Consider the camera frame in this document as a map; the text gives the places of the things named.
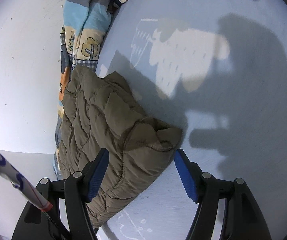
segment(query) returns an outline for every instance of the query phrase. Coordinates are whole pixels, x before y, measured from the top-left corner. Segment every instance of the brown quilted blanket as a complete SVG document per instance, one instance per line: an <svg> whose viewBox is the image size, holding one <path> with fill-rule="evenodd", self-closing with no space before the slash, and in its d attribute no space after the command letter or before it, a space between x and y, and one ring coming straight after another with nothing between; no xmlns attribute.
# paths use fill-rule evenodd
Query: brown quilted blanket
<svg viewBox="0 0 287 240"><path fill-rule="evenodd" d="M181 130L148 117L117 72L98 78L77 66L64 91L58 162L65 177L81 171L101 148L109 165L88 204L94 228L128 205L168 166Z"/></svg>

